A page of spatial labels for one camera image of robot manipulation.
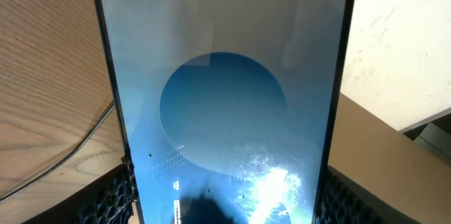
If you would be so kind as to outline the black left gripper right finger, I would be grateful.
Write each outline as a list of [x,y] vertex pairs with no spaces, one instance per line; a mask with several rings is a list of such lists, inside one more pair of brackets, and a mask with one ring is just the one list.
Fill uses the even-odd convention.
[[419,224],[331,166],[323,184],[315,223]]

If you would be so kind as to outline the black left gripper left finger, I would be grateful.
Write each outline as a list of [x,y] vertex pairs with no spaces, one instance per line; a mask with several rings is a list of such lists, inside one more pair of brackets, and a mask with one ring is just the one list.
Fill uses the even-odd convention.
[[24,224],[127,224],[136,200],[136,181],[124,162]]

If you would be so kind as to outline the blue Galaxy smartphone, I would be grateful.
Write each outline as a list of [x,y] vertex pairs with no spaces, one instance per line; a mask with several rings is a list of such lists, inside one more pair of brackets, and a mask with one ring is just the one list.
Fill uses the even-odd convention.
[[141,223],[314,223],[354,0],[94,0]]

